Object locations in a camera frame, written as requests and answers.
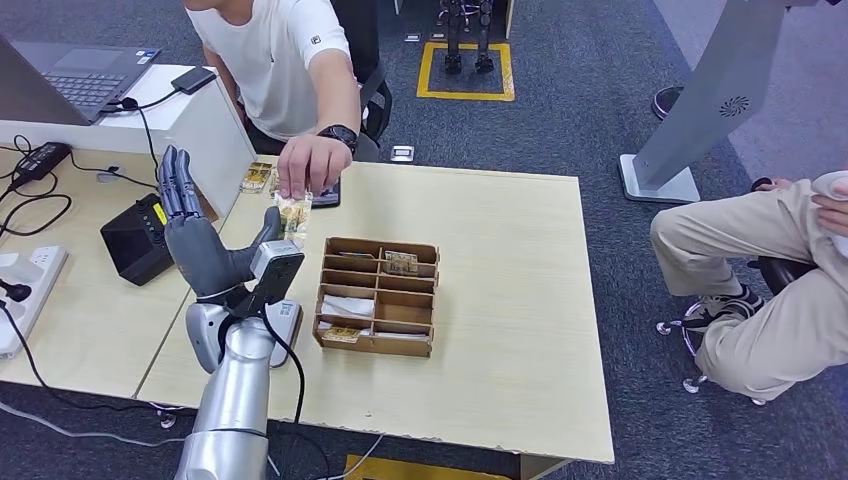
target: white cable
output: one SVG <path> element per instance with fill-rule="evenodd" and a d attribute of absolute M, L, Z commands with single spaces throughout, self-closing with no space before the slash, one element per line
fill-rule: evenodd
<path fill-rule="evenodd" d="M 185 410 L 185 407 L 166 407 L 165 405 L 159 405 L 158 403 L 154 402 L 147 403 L 149 403 L 151 407 L 157 410 L 162 410 L 163 412 L 176 412 L 177 410 Z"/>
<path fill-rule="evenodd" d="M 371 448 L 369 448 L 369 449 L 368 449 L 368 451 L 367 451 L 367 452 L 365 452 L 365 455 L 363 455 L 363 456 L 362 456 L 362 458 L 360 458 L 360 459 L 359 459 L 359 461 L 358 461 L 358 462 L 356 462 L 356 465 L 354 465 L 354 466 L 350 467 L 350 470 L 346 471 L 345 473 L 343 473 L 343 474 L 341 474 L 341 475 L 336 475 L 335 477 L 330 477 L 330 478 L 316 478 L 315 480 L 341 480 L 341 479 L 343 479 L 343 478 L 347 477 L 348 475 L 350 475 L 351 473 L 353 473 L 353 471 L 354 471 L 354 470 L 356 470 L 357 468 L 359 468 L 359 466 L 360 466 L 360 465 L 362 465 L 362 462 L 364 462 L 364 461 L 365 461 L 365 459 L 366 459 L 366 458 L 368 458 L 368 456 L 369 456 L 369 455 L 371 455 L 371 452 L 373 452 L 373 451 L 374 451 L 374 449 L 375 449 L 375 448 L 377 448 L 377 445 L 379 445 L 379 444 L 380 444 L 380 440 L 382 440 L 382 439 L 383 439 L 383 436 L 382 436 L 382 435 L 380 435 L 379 437 L 377 437 L 377 441 L 376 441 L 376 442 L 374 442 L 374 445 L 371 445 Z"/>
<path fill-rule="evenodd" d="M 41 425 L 53 430 L 56 433 L 60 433 L 64 436 L 66 436 L 66 437 L 71 437 L 71 438 L 92 438 L 92 437 L 93 438 L 111 438 L 111 439 L 117 440 L 119 442 L 129 443 L 131 445 L 139 445 L 141 447 L 150 447 L 150 448 L 161 447 L 162 445 L 165 445 L 167 443 L 180 443 L 183 440 L 185 440 L 183 438 L 169 438 L 167 440 L 162 440 L 161 442 L 158 442 L 158 443 L 147 443 L 147 442 L 142 442 L 140 440 L 132 440 L 130 438 L 124 438 L 124 437 L 121 437 L 121 436 L 118 436 L 118 435 L 113 435 L 111 433 L 100 433 L 100 432 L 74 433 L 74 432 L 69 432 L 62 427 L 56 426 L 56 425 L 48 422 L 47 420 L 45 420 L 41 417 L 35 416 L 31 413 L 26 413 L 26 412 L 22 412 L 20 410 L 16 410 L 16 409 L 6 405 L 3 402 L 0 402 L 0 410 L 3 410 L 4 412 L 11 414 L 11 415 L 14 415 L 16 417 L 20 417 L 20 418 L 23 418 L 23 419 L 26 419 L 26 420 L 32 420 L 33 422 L 40 423 Z"/>
<path fill-rule="evenodd" d="M 282 479 L 283 479 L 283 476 L 282 476 L 282 475 L 280 475 L 280 470 L 277 468 L 277 465 L 276 465 L 276 464 L 274 464 L 274 461 L 273 461 L 273 460 L 271 460 L 271 455 L 268 455 L 268 463 L 270 463 L 270 464 L 271 464 L 271 468 L 273 468 L 273 469 L 274 469 L 274 473 L 276 473 L 276 474 L 277 474 L 277 478 L 279 478 L 280 480 L 282 480 Z"/>

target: black device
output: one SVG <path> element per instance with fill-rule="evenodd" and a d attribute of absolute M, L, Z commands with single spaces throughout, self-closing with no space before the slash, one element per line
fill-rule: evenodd
<path fill-rule="evenodd" d="M 356 154 L 356 142 L 359 140 L 359 135 L 344 125 L 330 125 L 318 132 L 318 136 L 338 140 L 350 149 L 350 153 Z"/>
<path fill-rule="evenodd" d="M 165 243 L 166 221 L 159 196 L 151 193 L 100 229 L 121 278 L 142 286 L 174 264 Z"/>
<path fill-rule="evenodd" d="M 14 42 L 0 35 L 0 120 L 90 125 L 158 49 Z"/>
<path fill-rule="evenodd" d="M 38 147 L 18 162 L 9 188 L 14 190 L 29 182 L 41 180 L 70 153 L 71 146 L 66 143 L 47 142 Z"/>
<path fill-rule="evenodd" d="M 312 197 L 312 208 L 338 207 L 342 203 L 342 179 L 326 192 Z"/>
<path fill-rule="evenodd" d="M 187 95 L 191 95 L 214 79 L 214 73 L 203 67 L 194 67 L 179 77 L 171 80 L 171 85 L 173 85 L 175 90 L 180 90 Z"/>

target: hand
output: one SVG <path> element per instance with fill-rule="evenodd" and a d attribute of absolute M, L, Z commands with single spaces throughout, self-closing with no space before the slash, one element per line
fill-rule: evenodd
<path fill-rule="evenodd" d="M 279 236 L 280 213 L 276 207 L 268 207 L 264 225 L 253 243 L 241 250 L 227 250 L 195 203 L 188 162 L 188 153 L 169 146 L 159 167 L 159 195 L 168 217 L 165 242 L 194 293 L 209 297 L 253 280 L 250 262 L 259 244 Z"/>
<path fill-rule="evenodd" d="M 785 178 L 775 178 L 772 180 L 771 184 L 760 185 L 757 187 L 758 192 L 771 192 L 773 190 L 783 190 L 785 188 L 789 188 L 792 185 L 792 182 Z"/>
<path fill-rule="evenodd" d="M 307 189 L 320 195 L 339 181 L 352 161 L 350 149 L 339 140 L 312 134 L 294 137 L 277 162 L 280 195 L 300 200 Z"/>
<path fill-rule="evenodd" d="M 848 197 L 848 180 L 840 180 L 833 185 L 833 192 Z M 813 195 L 818 209 L 818 222 L 831 232 L 848 237 L 848 200 L 833 200 L 824 195 Z"/>

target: snack packet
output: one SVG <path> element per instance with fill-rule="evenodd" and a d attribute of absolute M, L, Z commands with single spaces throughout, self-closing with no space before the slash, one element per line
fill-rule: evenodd
<path fill-rule="evenodd" d="M 306 192 L 303 200 L 283 198 L 274 192 L 274 205 L 280 211 L 280 240 L 291 240 L 294 245 L 303 250 L 306 245 L 306 226 L 309 223 L 309 212 L 312 210 L 312 193 Z"/>

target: stand base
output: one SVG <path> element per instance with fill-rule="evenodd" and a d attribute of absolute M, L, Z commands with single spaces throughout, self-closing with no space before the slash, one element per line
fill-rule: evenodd
<path fill-rule="evenodd" d="M 644 190 L 639 187 L 639 182 L 636 180 L 636 171 L 633 169 L 634 158 L 636 158 L 636 155 L 622 155 L 618 162 L 621 183 L 624 185 L 624 196 L 628 199 L 660 203 L 701 201 L 701 194 L 698 193 L 698 187 L 695 186 L 695 179 L 692 178 L 692 171 L 689 170 L 689 167 L 666 182 L 659 190 Z"/>

